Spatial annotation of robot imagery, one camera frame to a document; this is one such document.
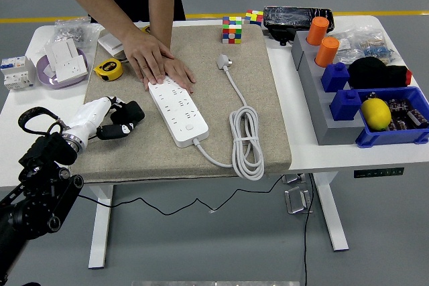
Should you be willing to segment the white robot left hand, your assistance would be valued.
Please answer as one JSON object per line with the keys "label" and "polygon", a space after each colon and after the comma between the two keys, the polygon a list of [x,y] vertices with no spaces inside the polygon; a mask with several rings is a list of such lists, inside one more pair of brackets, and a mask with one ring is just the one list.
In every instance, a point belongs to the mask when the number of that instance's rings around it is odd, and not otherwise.
{"label": "white robot left hand", "polygon": [[126,103],[116,96],[105,96],[82,105],[62,136],[80,153],[93,137],[111,140],[128,136],[144,118],[137,102]]}

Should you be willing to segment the person's left hand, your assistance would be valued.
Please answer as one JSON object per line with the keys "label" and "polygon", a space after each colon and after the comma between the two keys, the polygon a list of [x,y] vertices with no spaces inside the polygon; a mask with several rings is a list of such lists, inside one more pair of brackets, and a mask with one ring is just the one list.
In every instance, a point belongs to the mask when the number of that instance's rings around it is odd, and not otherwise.
{"label": "person's left hand", "polygon": [[159,75],[155,75],[149,68],[144,68],[142,71],[145,90],[149,90],[149,84],[163,84],[168,76],[189,94],[194,92],[195,76],[185,63],[177,58],[162,56]]}

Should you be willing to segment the person's right hand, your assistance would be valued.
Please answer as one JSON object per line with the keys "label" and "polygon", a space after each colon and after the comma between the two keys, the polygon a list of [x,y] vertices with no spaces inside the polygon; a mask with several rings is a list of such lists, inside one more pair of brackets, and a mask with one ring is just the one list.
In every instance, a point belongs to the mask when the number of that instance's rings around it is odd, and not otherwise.
{"label": "person's right hand", "polygon": [[137,77],[151,84],[161,84],[165,78],[164,59],[174,59],[170,50],[152,35],[140,29],[128,31],[121,40],[128,62]]}

